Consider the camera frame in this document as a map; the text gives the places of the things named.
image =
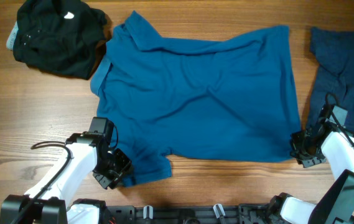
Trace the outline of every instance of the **blue t-shirt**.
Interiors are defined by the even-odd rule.
[[[131,186],[171,176],[167,155],[278,162],[300,130],[289,28],[219,42],[161,37],[133,12],[91,81],[97,115],[118,127]]]

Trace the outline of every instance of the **navy blue fabric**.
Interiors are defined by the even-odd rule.
[[[354,32],[334,32],[316,27],[311,30],[310,51],[320,66],[310,98],[307,127],[314,125],[332,92],[348,110],[345,126],[354,132]]]
[[[126,186],[171,176],[166,155],[278,162],[300,130],[289,28],[217,42],[161,37],[138,13],[114,28],[91,81],[132,160]]]

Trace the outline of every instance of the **blue fabric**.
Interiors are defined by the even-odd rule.
[[[348,110],[345,126],[354,132],[354,32],[311,30],[310,51],[320,67],[310,98],[307,127],[313,126],[325,104],[327,92],[336,94]]]
[[[224,42],[163,38],[136,12],[115,27],[91,88],[133,162],[124,184],[170,177],[169,154],[288,159],[300,130],[288,38],[286,26]]]

